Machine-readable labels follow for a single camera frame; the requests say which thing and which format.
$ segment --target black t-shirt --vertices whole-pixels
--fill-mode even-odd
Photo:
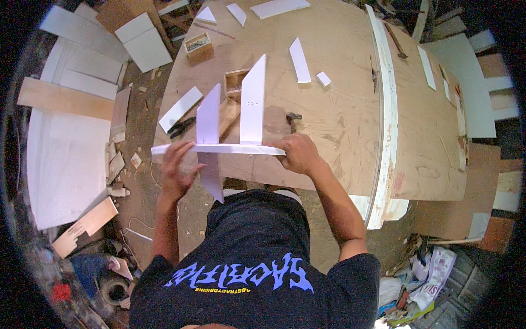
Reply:
[[[378,312],[380,263],[359,254],[322,274],[309,259],[301,205],[263,190],[208,213],[205,240],[173,267],[156,256],[131,295],[131,328],[366,328]]]

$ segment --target trash pile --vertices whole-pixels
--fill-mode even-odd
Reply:
[[[453,251],[428,246],[420,235],[414,235],[404,261],[387,271],[391,276],[380,278],[379,321],[396,327],[431,312],[456,258]]]

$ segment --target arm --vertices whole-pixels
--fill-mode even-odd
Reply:
[[[192,173],[179,171],[181,159],[194,145],[190,141],[173,143],[166,151],[161,168],[162,191],[157,199],[154,238],[151,256],[162,255],[174,266],[179,263],[179,239],[177,236],[177,203],[185,196],[195,176],[205,166],[198,164]]]
[[[280,148],[286,156],[279,156],[283,167],[312,179],[332,234],[340,245],[339,261],[366,253],[366,229],[354,203],[333,175],[330,166],[318,154],[308,135],[293,134],[279,141],[266,143]]]

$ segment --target purple graphic lettering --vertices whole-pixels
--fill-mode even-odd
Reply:
[[[283,256],[285,264],[280,270],[278,270],[278,265],[276,265],[276,261],[272,261],[272,276],[274,277],[274,290],[281,287],[281,285],[283,284],[283,275],[289,270],[290,255],[291,253],[288,253],[285,256]]]
[[[221,272],[221,275],[219,276],[219,282],[217,284],[218,287],[226,288],[225,286],[223,286],[223,283],[225,282],[225,279],[227,278],[227,272],[228,272],[228,266],[225,265],[223,272]]]
[[[299,276],[299,282],[296,282],[296,281],[290,279],[290,288],[292,289],[292,287],[300,287],[301,289],[303,289],[305,291],[307,289],[309,289],[310,291],[312,291],[312,293],[314,293],[314,289],[312,288],[312,285],[305,278],[305,270],[303,268],[301,268],[301,267],[298,267],[298,269],[296,269],[296,263],[298,261],[302,261],[302,259],[301,258],[293,258],[292,259],[292,264],[290,266],[290,272],[294,273],[294,274],[297,274]]]
[[[230,274],[228,276],[230,276],[232,280],[230,280],[230,282],[228,282],[227,285],[229,285],[230,283],[235,283],[235,282],[242,282],[244,284],[247,284],[247,279],[248,279],[248,276],[250,275],[249,272],[252,269],[252,267],[245,267],[243,274],[237,274],[236,268],[238,266],[241,266],[241,264],[232,264],[230,266],[232,267],[232,271],[230,271]]]
[[[201,267],[197,272],[196,274],[194,274],[191,278],[190,278],[190,288],[197,288],[196,286],[196,280],[197,280],[197,277],[201,274],[201,272],[205,269],[205,266]]]
[[[257,278],[257,273],[256,271],[258,269],[262,269],[263,270],[263,274]],[[258,266],[254,267],[249,273],[248,273],[248,276],[251,276],[252,274],[254,274],[253,277],[250,278],[250,280],[252,282],[254,282],[256,284],[256,287],[261,283],[261,281],[263,281],[264,278],[266,278],[267,276],[269,276],[270,274],[272,274],[272,271],[265,265],[265,263],[261,263],[259,264]]]
[[[175,280],[175,285],[178,285],[182,280],[186,279],[189,276],[194,275],[196,273],[196,269],[197,269],[197,263],[193,263],[192,265],[190,265],[187,268],[182,268],[182,269],[178,270],[177,272],[174,273],[174,275],[171,278],[171,280],[168,281],[168,283],[165,284],[164,286],[165,287],[170,287],[174,283],[173,280]]]
[[[212,282],[217,281],[216,279],[213,278],[213,276],[216,275],[217,269],[220,267],[221,265],[217,265],[216,267],[214,267],[212,271],[202,273],[202,275],[206,275],[206,277],[204,279],[197,281],[197,283],[212,283]]]

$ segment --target left hand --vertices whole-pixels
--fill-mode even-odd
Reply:
[[[185,196],[192,186],[195,176],[206,166],[197,164],[190,174],[184,174],[179,170],[179,165],[185,154],[195,145],[192,141],[180,141],[170,145],[164,156],[161,168],[161,185],[163,191],[157,201],[158,206],[173,207]]]

